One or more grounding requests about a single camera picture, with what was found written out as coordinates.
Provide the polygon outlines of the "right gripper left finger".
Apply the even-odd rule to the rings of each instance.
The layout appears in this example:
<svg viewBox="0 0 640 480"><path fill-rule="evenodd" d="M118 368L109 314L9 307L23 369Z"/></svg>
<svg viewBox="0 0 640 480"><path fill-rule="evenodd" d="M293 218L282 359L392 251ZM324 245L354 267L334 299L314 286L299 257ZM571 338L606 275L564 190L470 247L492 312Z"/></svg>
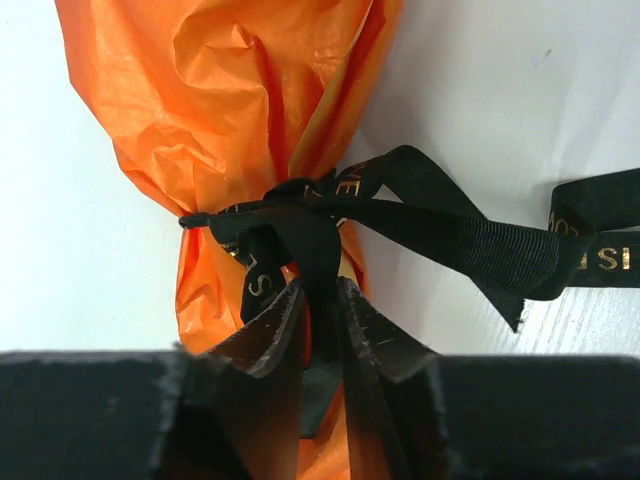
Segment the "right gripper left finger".
<svg viewBox="0 0 640 480"><path fill-rule="evenodd" d="M189 357L170 478L295 478L305 343L304 294L292 282L238 332Z"/></svg>

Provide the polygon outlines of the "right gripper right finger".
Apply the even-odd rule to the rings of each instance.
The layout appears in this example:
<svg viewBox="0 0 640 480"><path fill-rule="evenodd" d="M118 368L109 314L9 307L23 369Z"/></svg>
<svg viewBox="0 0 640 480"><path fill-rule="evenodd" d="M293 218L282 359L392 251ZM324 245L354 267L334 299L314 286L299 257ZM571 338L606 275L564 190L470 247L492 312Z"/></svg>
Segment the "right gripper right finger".
<svg viewBox="0 0 640 480"><path fill-rule="evenodd" d="M437 354L338 279L348 449L353 479L443 479L444 443L426 371Z"/></svg>

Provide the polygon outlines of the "black ribbon gold lettering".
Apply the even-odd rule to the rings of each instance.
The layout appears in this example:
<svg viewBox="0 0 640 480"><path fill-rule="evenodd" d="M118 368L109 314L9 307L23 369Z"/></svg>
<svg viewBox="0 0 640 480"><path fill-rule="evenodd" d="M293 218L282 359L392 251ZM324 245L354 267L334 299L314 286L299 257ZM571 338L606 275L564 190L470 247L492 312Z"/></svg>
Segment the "black ribbon gold lettering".
<svg viewBox="0 0 640 480"><path fill-rule="evenodd" d="M246 331L285 288L294 265L310 308L312 361L302 379L299 433L315 436L341 378L337 360L340 224L353 220L468 277L510 327L528 300L566 288L639 285L639 173L627 170L557 186L545 230L487 219L421 151L403 145L331 172L295 178L255 202L182 217L206 229L246 269ZM639 430L639 371L620 360L450 360L394 380L394 412L453 442L554 433L595 425L600 435Z"/></svg>

